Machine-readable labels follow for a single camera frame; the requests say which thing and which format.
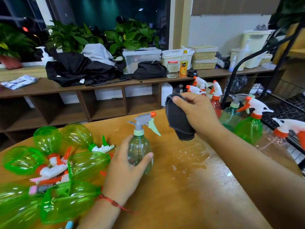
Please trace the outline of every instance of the red jar lid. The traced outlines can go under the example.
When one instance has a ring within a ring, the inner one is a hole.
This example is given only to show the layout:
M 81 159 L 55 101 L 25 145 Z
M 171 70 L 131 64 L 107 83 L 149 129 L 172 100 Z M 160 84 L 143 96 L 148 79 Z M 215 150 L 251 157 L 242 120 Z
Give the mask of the red jar lid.
M 178 63 L 178 61 L 177 61 L 177 60 L 170 60 L 170 61 L 168 61 L 167 63 L 171 63 L 171 64 L 177 64 L 177 63 Z

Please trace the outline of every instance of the potted plant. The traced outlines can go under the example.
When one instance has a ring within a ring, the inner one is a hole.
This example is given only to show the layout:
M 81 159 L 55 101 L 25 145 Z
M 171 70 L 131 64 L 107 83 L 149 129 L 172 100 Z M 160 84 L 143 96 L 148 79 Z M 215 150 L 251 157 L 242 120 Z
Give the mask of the potted plant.
M 0 23 L 0 62 L 6 69 L 21 68 L 20 53 L 34 52 L 37 44 L 10 25 Z
M 127 23 L 116 23 L 115 30 L 105 31 L 105 35 L 110 44 L 109 52 L 118 56 L 122 48 L 134 51 L 141 47 L 148 47 L 151 42 L 159 47 L 159 37 L 155 34 L 156 32 L 146 23 L 129 19 Z
M 80 28 L 70 23 L 64 25 L 60 21 L 53 21 L 54 26 L 48 26 L 52 33 L 47 43 L 47 48 L 55 46 L 56 49 L 62 49 L 64 52 L 81 53 L 85 45 L 88 43 L 101 43 L 103 40 L 93 35 L 90 29 L 84 23 L 84 28 Z

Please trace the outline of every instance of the red flower pot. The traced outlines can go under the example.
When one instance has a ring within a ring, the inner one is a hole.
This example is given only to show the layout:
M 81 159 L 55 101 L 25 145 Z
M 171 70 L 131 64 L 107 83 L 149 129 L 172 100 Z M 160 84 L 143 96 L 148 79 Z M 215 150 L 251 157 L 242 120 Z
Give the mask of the red flower pot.
M 0 55 L 0 62 L 5 65 L 8 70 L 22 68 L 23 65 L 18 58 Z

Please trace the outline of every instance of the white wall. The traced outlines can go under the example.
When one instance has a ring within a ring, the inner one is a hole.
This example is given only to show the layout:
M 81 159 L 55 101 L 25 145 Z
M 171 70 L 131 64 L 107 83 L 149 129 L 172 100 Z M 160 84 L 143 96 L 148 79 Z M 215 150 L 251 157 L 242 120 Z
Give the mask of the white wall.
M 244 30 L 268 24 L 271 15 L 202 15 L 191 16 L 188 46 L 217 46 L 223 56 L 240 47 Z

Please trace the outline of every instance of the glass jar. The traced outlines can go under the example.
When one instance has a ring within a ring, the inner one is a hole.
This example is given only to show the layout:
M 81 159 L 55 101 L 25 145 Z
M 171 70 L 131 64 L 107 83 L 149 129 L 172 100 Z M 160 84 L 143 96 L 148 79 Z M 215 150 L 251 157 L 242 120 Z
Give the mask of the glass jar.
M 179 76 L 179 64 L 177 60 L 170 60 L 167 62 L 166 76 L 170 79 L 174 79 Z

